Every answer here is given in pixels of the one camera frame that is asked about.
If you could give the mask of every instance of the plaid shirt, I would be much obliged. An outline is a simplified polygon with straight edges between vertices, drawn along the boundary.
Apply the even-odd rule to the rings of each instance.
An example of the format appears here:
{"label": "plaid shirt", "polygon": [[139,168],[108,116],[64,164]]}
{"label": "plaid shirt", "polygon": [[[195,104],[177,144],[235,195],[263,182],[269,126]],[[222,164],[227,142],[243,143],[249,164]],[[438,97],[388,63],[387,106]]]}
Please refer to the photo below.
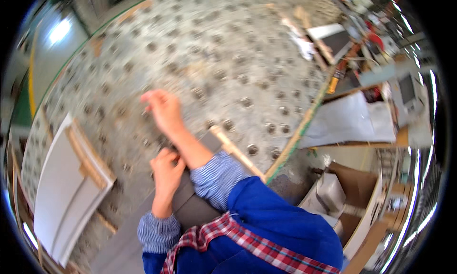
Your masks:
{"label": "plaid shirt", "polygon": [[222,235],[230,237],[236,244],[248,250],[253,255],[288,273],[340,273],[335,267],[297,254],[268,239],[255,235],[239,225],[231,217],[229,211],[212,222],[188,229],[174,248],[171,248],[167,253],[164,267],[160,273],[174,273],[174,260],[180,248],[191,247],[199,252],[203,252],[208,249],[211,240]]}

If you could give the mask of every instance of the striped sleeve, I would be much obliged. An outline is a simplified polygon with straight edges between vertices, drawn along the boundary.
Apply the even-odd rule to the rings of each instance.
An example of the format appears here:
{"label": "striped sleeve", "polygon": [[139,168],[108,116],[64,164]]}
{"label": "striped sleeve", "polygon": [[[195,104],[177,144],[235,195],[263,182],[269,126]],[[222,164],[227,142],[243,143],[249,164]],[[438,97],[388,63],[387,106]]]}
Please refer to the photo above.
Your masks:
{"label": "striped sleeve", "polygon": [[220,210],[227,210],[227,200],[239,181],[250,177],[240,162],[225,151],[214,155],[204,166],[191,170],[195,193]]}
{"label": "striped sleeve", "polygon": [[174,215],[160,219],[148,212],[138,225],[138,239],[143,252],[165,254],[178,243],[180,231],[181,226]]}

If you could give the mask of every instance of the person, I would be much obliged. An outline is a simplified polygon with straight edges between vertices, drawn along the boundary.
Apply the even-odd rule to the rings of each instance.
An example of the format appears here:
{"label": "person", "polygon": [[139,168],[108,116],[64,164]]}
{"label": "person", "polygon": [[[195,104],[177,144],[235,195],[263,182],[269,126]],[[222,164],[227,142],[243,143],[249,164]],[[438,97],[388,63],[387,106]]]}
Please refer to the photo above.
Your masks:
{"label": "person", "polygon": [[[150,161],[155,197],[138,226],[146,274],[339,273],[341,243],[320,215],[289,205],[224,151],[212,154],[186,130],[174,94],[153,90],[141,101],[179,152],[164,148]],[[186,166],[195,193],[224,214],[181,236],[171,202]]]}

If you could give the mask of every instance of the gray fabric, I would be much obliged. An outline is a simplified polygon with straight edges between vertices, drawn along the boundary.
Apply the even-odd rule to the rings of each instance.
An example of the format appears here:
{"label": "gray fabric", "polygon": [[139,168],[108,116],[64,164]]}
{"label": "gray fabric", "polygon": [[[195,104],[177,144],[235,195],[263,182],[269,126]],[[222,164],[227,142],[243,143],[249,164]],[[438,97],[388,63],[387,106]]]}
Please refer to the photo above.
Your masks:
{"label": "gray fabric", "polygon": [[[220,141],[207,132],[200,141],[212,152],[221,150]],[[90,267],[94,274],[143,274],[143,247],[138,241],[137,227],[141,217],[151,210],[154,193],[151,193],[117,230],[117,233],[100,250]],[[173,197],[173,211],[185,231],[194,225],[210,222],[220,215],[208,202],[195,194],[186,169]]]}

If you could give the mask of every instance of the light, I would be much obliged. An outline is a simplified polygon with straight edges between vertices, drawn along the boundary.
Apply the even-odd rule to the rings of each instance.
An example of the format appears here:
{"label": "light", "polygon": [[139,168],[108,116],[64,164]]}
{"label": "light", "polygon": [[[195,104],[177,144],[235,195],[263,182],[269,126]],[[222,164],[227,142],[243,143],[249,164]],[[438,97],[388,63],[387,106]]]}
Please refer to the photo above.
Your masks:
{"label": "light", "polygon": [[38,249],[38,243],[37,243],[37,240],[35,239],[35,237],[33,236],[33,234],[31,233],[30,231],[30,228],[28,228],[28,225],[24,222],[22,224],[22,226],[24,226],[24,230],[26,231],[26,234],[27,236],[29,237],[31,243],[33,244],[33,246],[35,246],[35,248]]}
{"label": "light", "polygon": [[408,20],[406,19],[406,17],[404,17],[403,15],[401,15],[401,18],[403,18],[403,22],[404,22],[404,24],[406,25],[406,27],[408,28],[408,30],[411,31],[411,33],[414,34],[413,29],[412,29],[411,26],[409,25],[409,22],[408,22]]}
{"label": "light", "polygon": [[404,244],[403,244],[403,247],[407,246],[408,243],[411,242],[411,240],[413,240],[414,237],[416,237],[416,235],[418,235],[426,226],[427,224],[429,223],[429,221],[431,220],[431,217],[433,216],[433,213],[435,213],[435,210],[437,209],[437,203],[435,203],[435,205],[433,206],[433,209],[431,209],[431,211],[429,212],[429,214],[426,216],[426,218],[424,219],[423,222],[421,222],[421,224],[419,225],[419,227],[417,228],[416,231],[413,232],[413,234],[411,234],[408,239],[405,240]]}
{"label": "light", "polygon": [[418,149],[417,150],[416,164],[414,166],[413,196],[411,197],[411,204],[409,205],[408,216],[406,217],[406,221],[404,222],[403,228],[400,231],[400,235],[398,236],[397,243],[395,244],[395,246],[394,246],[394,248],[392,250],[392,253],[389,256],[389,259],[387,259],[386,263],[384,264],[383,268],[381,269],[381,274],[383,274],[387,270],[387,267],[389,267],[389,264],[392,262],[392,259],[397,254],[397,250],[400,247],[400,243],[403,240],[403,237],[405,235],[406,229],[408,228],[409,220],[411,219],[411,214],[413,213],[413,209],[414,209],[414,203],[416,202],[417,185],[419,183],[419,171],[420,171],[420,150]]}
{"label": "light", "polygon": [[437,78],[432,70],[430,70],[430,77],[431,77],[431,90],[433,92],[433,120],[435,120],[435,114],[437,114]]}
{"label": "light", "polygon": [[392,236],[393,236],[393,233],[389,234],[389,236],[387,237],[386,242],[384,243],[384,250],[386,250],[387,246],[389,246]]}
{"label": "light", "polygon": [[429,157],[427,160],[426,170],[424,172],[424,175],[422,175],[422,180],[420,181],[420,189],[422,189],[424,187],[424,183],[426,181],[426,177],[428,174],[428,169],[430,168],[430,163],[431,163],[432,157],[433,157],[433,145],[430,146],[430,152],[429,152]]}
{"label": "light", "polygon": [[400,7],[399,7],[395,2],[392,1],[392,3],[393,3],[393,6],[395,6],[395,8],[396,8],[398,11],[401,11]]}
{"label": "light", "polygon": [[424,78],[422,78],[422,75],[420,74],[420,72],[417,72],[419,74],[419,82],[421,85],[424,85]]}
{"label": "light", "polygon": [[70,31],[70,22],[68,19],[64,19],[52,29],[49,40],[54,44],[55,42],[62,40],[65,35],[67,35],[68,31]]}
{"label": "light", "polygon": [[416,62],[417,67],[420,69],[419,59],[417,59],[416,56],[414,56],[414,61]]}

